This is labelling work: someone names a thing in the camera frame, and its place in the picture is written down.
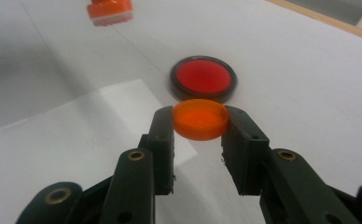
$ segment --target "round object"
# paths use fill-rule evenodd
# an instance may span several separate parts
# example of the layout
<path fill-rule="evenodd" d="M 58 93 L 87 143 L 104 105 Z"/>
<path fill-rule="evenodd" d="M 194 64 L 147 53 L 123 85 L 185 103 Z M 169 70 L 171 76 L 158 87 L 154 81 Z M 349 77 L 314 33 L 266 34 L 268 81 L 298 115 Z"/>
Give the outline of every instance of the round object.
<path fill-rule="evenodd" d="M 219 59 L 192 56 L 178 62 L 172 69 L 171 81 L 175 95 L 181 100 L 208 99 L 224 102 L 236 87 L 236 74 Z"/>
<path fill-rule="evenodd" d="M 220 103 L 194 99 L 173 109 L 174 129 L 191 140 L 205 141 L 221 136 L 228 127 L 228 109 Z"/>

